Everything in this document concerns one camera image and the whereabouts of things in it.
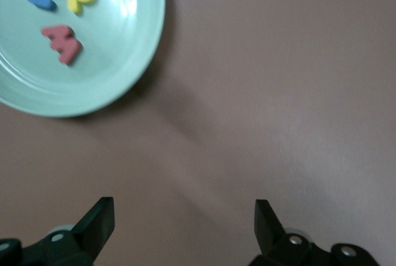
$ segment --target plate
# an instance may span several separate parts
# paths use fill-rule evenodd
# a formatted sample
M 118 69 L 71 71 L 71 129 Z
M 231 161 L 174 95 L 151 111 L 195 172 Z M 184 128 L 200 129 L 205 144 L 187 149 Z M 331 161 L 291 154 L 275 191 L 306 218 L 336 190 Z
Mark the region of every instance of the plate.
M 96 0 L 76 15 L 67 0 L 47 11 L 28 0 L 0 0 L 0 101 L 49 117 L 87 114 L 128 91 L 161 37 L 165 0 Z M 83 48 L 67 66 L 43 27 L 67 25 Z

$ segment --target pink foam letter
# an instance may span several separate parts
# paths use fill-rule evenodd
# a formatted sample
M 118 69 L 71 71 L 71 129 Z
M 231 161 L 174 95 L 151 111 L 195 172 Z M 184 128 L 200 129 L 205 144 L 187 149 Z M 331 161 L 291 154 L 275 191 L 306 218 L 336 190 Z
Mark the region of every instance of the pink foam letter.
M 71 64 L 80 53 L 81 42 L 74 38 L 73 30 L 66 25 L 43 28 L 41 34 L 51 39 L 50 47 L 61 54 L 59 62 L 63 64 Z

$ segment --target screw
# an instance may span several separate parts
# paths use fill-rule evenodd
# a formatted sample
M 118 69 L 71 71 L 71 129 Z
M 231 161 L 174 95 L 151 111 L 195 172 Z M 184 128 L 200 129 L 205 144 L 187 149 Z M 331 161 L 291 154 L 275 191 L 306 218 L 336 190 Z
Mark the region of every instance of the screw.
M 356 257 L 356 255 L 357 255 L 356 251 L 352 247 L 349 247 L 349 246 L 343 246 L 341 248 L 341 251 L 344 255 L 346 255 L 348 257 Z
M 293 235 L 292 237 L 289 238 L 289 240 L 291 243 L 295 244 L 296 246 L 299 246 L 300 244 L 303 243 L 303 240 L 297 235 Z
M 10 244 L 9 244 L 9 243 L 0 244 L 0 252 L 1 252 L 1 251 L 5 251 L 5 250 L 8 249 L 9 247 L 10 247 Z
M 63 234 L 57 234 L 57 235 L 52 236 L 51 241 L 56 242 L 56 241 L 61 240 L 62 238 L 63 238 Z

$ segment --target brown table surface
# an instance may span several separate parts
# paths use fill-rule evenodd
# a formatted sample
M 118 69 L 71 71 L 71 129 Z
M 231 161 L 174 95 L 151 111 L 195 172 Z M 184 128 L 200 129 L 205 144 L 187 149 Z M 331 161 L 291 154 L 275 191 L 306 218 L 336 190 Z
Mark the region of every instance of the brown table surface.
M 147 73 L 72 119 L 0 105 L 0 235 L 29 245 L 101 196 L 96 265 L 247 265 L 254 201 L 329 250 L 396 260 L 396 0 L 167 0 Z

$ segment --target metal screw head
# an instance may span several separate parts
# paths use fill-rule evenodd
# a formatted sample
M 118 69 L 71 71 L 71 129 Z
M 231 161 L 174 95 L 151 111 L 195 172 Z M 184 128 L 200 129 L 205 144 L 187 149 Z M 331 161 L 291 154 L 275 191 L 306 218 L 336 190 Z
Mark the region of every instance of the metal screw head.
M 341 248 L 341 251 L 344 255 L 346 255 L 348 257 L 356 257 L 356 255 L 357 255 L 356 251 L 352 247 L 349 247 L 349 246 L 343 246 Z
M 51 241 L 56 242 L 56 241 L 61 240 L 62 238 L 63 238 L 63 234 L 57 234 L 57 235 L 52 236 Z
M 0 244 L 0 252 L 1 252 L 1 251 L 5 251 L 5 250 L 8 249 L 9 247 L 10 247 L 10 244 L 9 244 L 9 243 Z
M 295 244 L 296 246 L 299 246 L 300 244 L 303 243 L 303 240 L 298 237 L 297 235 L 293 235 L 289 238 L 290 242 Z

